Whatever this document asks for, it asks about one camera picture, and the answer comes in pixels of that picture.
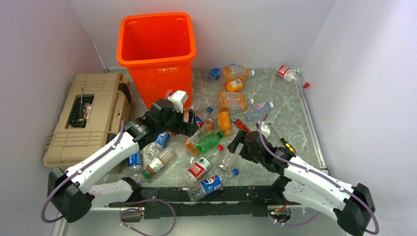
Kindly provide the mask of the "orange soda bottle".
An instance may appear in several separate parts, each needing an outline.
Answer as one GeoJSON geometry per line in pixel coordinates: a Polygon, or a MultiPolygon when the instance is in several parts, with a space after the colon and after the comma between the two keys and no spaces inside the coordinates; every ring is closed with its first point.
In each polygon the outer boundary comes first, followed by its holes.
{"type": "Polygon", "coordinates": [[[231,136],[233,134],[232,127],[230,123],[229,113],[226,111],[219,112],[217,114],[217,120],[220,130],[224,133],[225,136],[231,136]]]}

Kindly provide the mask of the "clear bottle white cap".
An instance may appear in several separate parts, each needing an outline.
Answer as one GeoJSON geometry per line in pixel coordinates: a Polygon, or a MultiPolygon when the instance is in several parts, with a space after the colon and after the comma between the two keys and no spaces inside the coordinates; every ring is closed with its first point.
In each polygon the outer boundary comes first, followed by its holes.
{"type": "Polygon", "coordinates": [[[237,168],[239,157],[233,153],[230,153],[223,145],[217,146],[218,157],[216,161],[216,167],[221,172],[231,171],[237,168]]]}

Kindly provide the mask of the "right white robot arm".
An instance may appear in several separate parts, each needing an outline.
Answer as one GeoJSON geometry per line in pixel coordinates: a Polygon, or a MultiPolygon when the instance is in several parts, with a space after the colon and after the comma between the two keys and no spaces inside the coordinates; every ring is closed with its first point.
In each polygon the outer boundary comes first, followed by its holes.
{"type": "Polygon", "coordinates": [[[369,188],[358,183],[337,180],[314,168],[287,147],[274,147],[257,131],[239,131],[227,146],[231,153],[260,163],[269,172],[279,174],[271,185],[271,198],[277,204],[285,201],[299,203],[323,213],[352,236],[366,233],[368,224],[375,220],[375,204],[369,188]]]}

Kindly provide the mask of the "green plastic bottle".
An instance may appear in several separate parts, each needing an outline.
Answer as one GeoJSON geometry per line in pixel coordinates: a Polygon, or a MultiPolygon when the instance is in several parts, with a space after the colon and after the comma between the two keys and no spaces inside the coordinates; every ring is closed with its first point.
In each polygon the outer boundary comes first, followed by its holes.
{"type": "Polygon", "coordinates": [[[215,148],[217,145],[219,145],[224,136],[225,134],[223,131],[207,135],[196,143],[197,152],[199,154],[207,153],[212,148],[215,148]]]}

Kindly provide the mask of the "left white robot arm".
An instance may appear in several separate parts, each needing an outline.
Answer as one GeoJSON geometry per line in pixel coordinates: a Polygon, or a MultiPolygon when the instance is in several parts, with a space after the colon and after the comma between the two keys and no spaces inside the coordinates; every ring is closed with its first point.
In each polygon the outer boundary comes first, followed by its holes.
{"type": "Polygon", "coordinates": [[[154,142],[164,132],[192,136],[198,129],[193,111],[188,121],[183,120],[183,109],[188,95],[178,90],[168,98],[155,101],[142,117],[122,123],[120,132],[104,147],[84,161],[63,171],[57,167],[48,176],[47,200],[41,219],[48,223],[45,211],[52,203],[68,223],[81,219],[98,198],[90,189],[113,167],[154,142]]]}

